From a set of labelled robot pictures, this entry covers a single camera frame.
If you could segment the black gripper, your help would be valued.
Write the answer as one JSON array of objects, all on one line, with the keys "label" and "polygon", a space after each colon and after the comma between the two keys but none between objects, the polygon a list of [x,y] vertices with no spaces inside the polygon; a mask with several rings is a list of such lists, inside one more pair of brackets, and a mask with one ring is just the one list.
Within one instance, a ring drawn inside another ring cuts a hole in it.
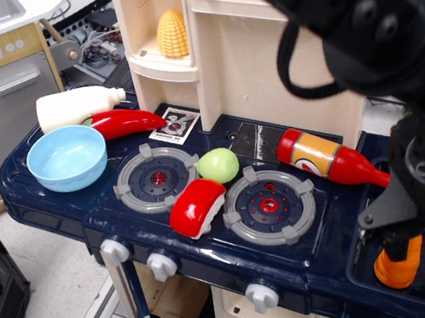
[{"label": "black gripper", "polygon": [[414,110],[391,130],[390,184],[359,216],[364,233],[382,240],[394,262],[408,258],[409,241],[425,229],[425,113]]}]

